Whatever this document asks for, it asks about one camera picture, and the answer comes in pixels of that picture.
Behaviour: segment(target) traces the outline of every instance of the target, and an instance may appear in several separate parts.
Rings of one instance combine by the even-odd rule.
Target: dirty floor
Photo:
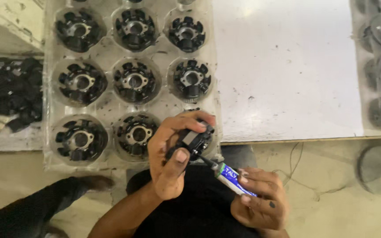
[[[381,140],[252,146],[258,167],[276,170],[286,183],[291,204],[287,230],[292,238],[381,237],[381,195],[366,192],[354,173],[354,163],[361,151],[376,144],[381,144]],[[0,154],[0,208],[68,177],[44,173],[42,157],[40,152]],[[124,172],[117,170],[114,175],[119,181],[117,186],[124,186],[120,182],[125,178]],[[116,199],[122,192],[113,196]],[[57,214],[52,223],[71,238],[86,237],[98,218],[109,210],[112,201],[108,192],[88,193]]]

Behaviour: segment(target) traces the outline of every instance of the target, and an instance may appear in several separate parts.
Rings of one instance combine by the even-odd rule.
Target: white work surface
[[[365,135],[348,0],[213,6],[223,142]],[[0,151],[41,141],[36,127],[6,133]]]

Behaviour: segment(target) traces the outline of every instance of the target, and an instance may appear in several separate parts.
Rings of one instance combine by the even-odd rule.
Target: black pants
[[[39,238],[56,213],[88,191],[80,179],[60,180],[0,209],[0,237]]]

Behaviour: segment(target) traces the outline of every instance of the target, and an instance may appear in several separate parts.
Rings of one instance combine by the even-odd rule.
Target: black plastic part
[[[103,30],[90,14],[84,11],[80,11],[78,15],[68,12],[64,15],[64,19],[65,22],[56,22],[56,29],[58,37],[68,49],[84,53],[102,38]],[[76,33],[69,35],[68,30],[77,23],[90,27],[90,32],[86,35],[77,35]]]
[[[102,72],[97,70],[94,66],[85,63],[84,68],[78,64],[71,64],[67,67],[69,74],[61,73],[58,77],[58,81],[64,84],[65,87],[60,87],[61,93],[76,102],[82,103],[87,106],[98,99],[107,89],[108,81]],[[72,82],[78,75],[88,75],[95,79],[93,85],[86,90],[71,89],[70,82]]]
[[[183,37],[180,39],[177,33],[180,32],[182,28],[191,28],[197,31],[197,35],[192,35],[192,37]],[[204,26],[201,22],[194,24],[192,17],[184,17],[183,22],[180,18],[175,19],[170,27],[168,38],[170,41],[181,49],[183,52],[192,53],[197,51],[205,42]]]
[[[115,87],[120,97],[130,103],[146,103],[155,94],[156,78],[151,70],[143,63],[138,63],[138,67],[134,67],[132,63],[123,64],[124,72],[116,71],[114,74]],[[124,88],[121,80],[127,78],[130,74],[138,73],[142,77],[148,79],[148,82],[141,89]]]
[[[189,129],[184,129],[179,132],[179,139],[176,145],[169,149],[166,153],[166,160],[168,161],[174,154],[174,152],[179,148],[185,148],[190,153],[190,161],[195,161],[199,158],[199,155],[204,151],[208,144],[212,140],[212,134],[214,133],[214,128],[210,125],[207,126],[207,130],[203,133],[199,133],[195,139],[189,144],[183,143],[183,139],[191,132]]]
[[[129,22],[140,22],[140,24],[135,24],[128,29]],[[115,25],[123,46],[130,51],[140,52],[155,43],[154,21],[151,16],[146,18],[146,13],[141,9],[125,10],[122,12],[121,18],[116,19]]]
[[[96,124],[95,122],[81,119],[79,121],[70,121],[63,125],[64,128],[68,128],[67,131],[58,132],[55,138],[55,142],[61,144],[62,147],[58,148],[58,152],[61,156],[70,157],[72,161],[84,161],[84,160],[95,160],[98,158],[108,143],[108,134],[104,128]],[[71,150],[70,143],[72,136],[76,131],[86,131],[92,134],[93,141],[87,145],[87,137],[80,139],[78,143],[77,138],[75,138],[76,148]]]
[[[11,129],[13,133],[16,133],[27,128],[29,124],[24,124],[20,118],[17,118],[8,122],[7,126]]]
[[[148,116],[144,115],[129,116],[126,119],[124,119],[123,122],[124,125],[120,126],[117,129],[117,137],[120,147],[133,156],[147,155],[148,142],[158,129],[156,123],[153,120],[149,119]],[[144,139],[146,138],[146,134],[141,134],[138,130],[135,130],[133,137],[136,141],[139,141],[140,143],[129,144],[125,136],[126,134],[130,133],[133,128],[137,126],[152,129],[152,135],[146,141],[144,141]]]
[[[185,67],[184,65],[184,62],[179,63],[176,67],[176,72],[174,73],[174,85],[181,92],[181,96],[185,99],[197,99],[200,96],[207,94],[211,84],[211,76],[207,76],[207,73],[209,72],[208,67],[205,64],[201,64],[201,66],[198,67],[198,62],[196,60],[189,60],[187,66]],[[185,86],[181,80],[189,71],[200,74],[200,77],[203,79],[196,84]]]
[[[13,132],[42,119],[42,70],[34,58],[0,58],[0,115],[18,114],[8,123]]]

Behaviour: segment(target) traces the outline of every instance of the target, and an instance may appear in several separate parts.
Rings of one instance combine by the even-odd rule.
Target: blue glue tube
[[[256,197],[255,193],[252,193],[244,189],[237,181],[237,176],[239,175],[235,170],[227,166],[225,163],[217,164],[211,160],[208,160],[202,156],[201,159],[214,170],[214,176],[220,180],[224,185],[229,187],[237,195],[247,194]]]

